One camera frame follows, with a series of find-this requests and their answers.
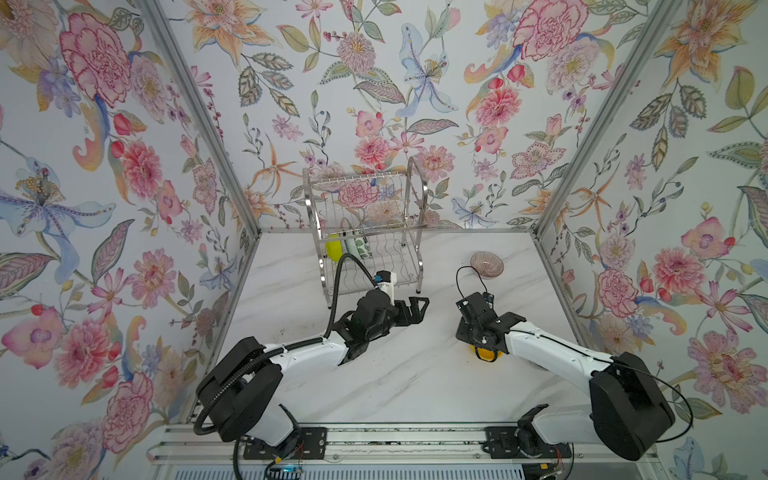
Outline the yellow bowl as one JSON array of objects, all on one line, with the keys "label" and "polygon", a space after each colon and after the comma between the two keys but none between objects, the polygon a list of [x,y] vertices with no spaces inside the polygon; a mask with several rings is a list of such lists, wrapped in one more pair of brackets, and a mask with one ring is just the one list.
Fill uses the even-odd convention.
[{"label": "yellow bowl", "polygon": [[502,352],[496,350],[488,350],[474,346],[472,348],[476,358],[486,363],[494,363],[503,356]]}]

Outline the pink striped bowl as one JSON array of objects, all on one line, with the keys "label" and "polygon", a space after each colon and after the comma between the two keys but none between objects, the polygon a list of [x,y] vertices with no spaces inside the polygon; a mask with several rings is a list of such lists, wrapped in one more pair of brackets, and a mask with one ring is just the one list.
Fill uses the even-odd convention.
[{"label": "pink striped bowl", "polygon": [[482,278],[497,278],[505,269],[503,260],[488,251],[475,252],[470,258],[470,265],[477,270]]}]

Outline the pale teal glass bowl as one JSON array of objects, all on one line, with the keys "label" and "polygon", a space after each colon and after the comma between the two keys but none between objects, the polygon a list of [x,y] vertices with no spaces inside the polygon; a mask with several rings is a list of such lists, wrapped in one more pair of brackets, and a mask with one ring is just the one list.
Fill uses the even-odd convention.
[{"label": "pale teal glass bowl", "polygon": [[357,258],[357,259],[361,259],[361,256],[360,256],[360,253],[359,253],[359,250],[358,250],[358,246],[357,246],[357,239],[355,237],[352,237],[350,240],[351,240],[351,243],[352,243],[352,246],[353,246],[353,250],[354,250],[353,256],[355,258]]}]

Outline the steel wire dish rack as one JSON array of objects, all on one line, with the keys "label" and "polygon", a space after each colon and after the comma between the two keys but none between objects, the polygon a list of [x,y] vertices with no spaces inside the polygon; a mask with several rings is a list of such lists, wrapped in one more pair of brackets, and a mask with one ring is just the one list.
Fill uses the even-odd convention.
[{"label": "steel wire dish rack", "polygon": [[328,304],[335,293],[359,293],[371,286],[352,262],[327,257],[331,234],[367,237],[373,257],[358,260],[370,273],[388,270],[397,274],[398,285],[423,290],[428,182],[413,158],[405,167],[370,174],[311,175],[304,170],[302,188]]}]

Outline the lime green bowl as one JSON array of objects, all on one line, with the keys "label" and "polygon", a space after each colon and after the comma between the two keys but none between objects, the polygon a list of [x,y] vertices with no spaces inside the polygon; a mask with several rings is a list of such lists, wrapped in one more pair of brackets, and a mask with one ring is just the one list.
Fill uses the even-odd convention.
[{"label": "lime green bowl", "polygon": [[331,234],[326,242],[326,255],[333,262],[338,263],[344,255],[343,237],[338,234]]}]

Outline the green leaf pattern bowl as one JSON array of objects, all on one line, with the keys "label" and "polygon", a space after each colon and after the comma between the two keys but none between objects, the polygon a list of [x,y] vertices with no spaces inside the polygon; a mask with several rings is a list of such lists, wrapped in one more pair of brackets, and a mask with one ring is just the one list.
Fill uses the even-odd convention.
[{"label": "green leaf pattern bowl", "polygon": [[355,239],[355,247],[356,247],[358,256],[361,259],[369,259],[373,257],[370,241],[367,237],[365,236],[357,237]]}]

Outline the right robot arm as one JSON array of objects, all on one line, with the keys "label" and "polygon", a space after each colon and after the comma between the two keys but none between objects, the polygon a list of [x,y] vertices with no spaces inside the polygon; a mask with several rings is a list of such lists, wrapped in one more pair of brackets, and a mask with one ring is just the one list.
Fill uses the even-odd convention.
[{"label": "right robot arm", "polygon": [[638,356],[618,356],[561,339],[508,312],[495,312],[489,293],[475,292],[457,303],[458,340],[495,357],[513,356],[566,380],[587,398],[580,405],[552,409],[540,404],[515,422],[512,442],[534,456],[561,444],[602,444],[637,461],[663,440],[675,414],[660,382]]}]

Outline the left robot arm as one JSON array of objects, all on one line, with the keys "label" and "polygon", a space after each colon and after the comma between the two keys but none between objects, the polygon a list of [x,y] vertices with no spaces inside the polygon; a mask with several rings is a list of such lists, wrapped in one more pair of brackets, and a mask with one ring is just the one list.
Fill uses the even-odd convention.
[{"label": "left robot arm", "polygon": [[392,329],[421,323],[429,305],[421,296],[397,300],[379,286],[342,315],[333,302],[330,323],[320,336],[275,345],[253,336],[241,339],[197,386],[201,410],[193,432],[216,434],[225,443],[247,438],[278,447],[296,442],[300,426],[279,398],[280,385],[354,361]]}]

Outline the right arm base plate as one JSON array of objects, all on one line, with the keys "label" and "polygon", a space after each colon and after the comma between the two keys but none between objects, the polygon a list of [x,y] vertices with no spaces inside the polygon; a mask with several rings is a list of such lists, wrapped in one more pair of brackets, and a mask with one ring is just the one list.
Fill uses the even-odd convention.
[{"label": "right arm base plate", "polygon": [[570,459],[567,443],[548,444],[531,427],[491,426],[485,428],[482,450],[492,459]]}]

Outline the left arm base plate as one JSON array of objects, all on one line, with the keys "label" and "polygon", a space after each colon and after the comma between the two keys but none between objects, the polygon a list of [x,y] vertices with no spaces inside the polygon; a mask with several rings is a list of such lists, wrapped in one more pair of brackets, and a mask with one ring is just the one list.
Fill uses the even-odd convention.
[{"label": "left arm base plate", "polygon": [[328,429],[325,427],[301,427],[292,432],[277,446],[262,440],[247,443],[242,453],[244,460],[323,460],[327,447]]}]

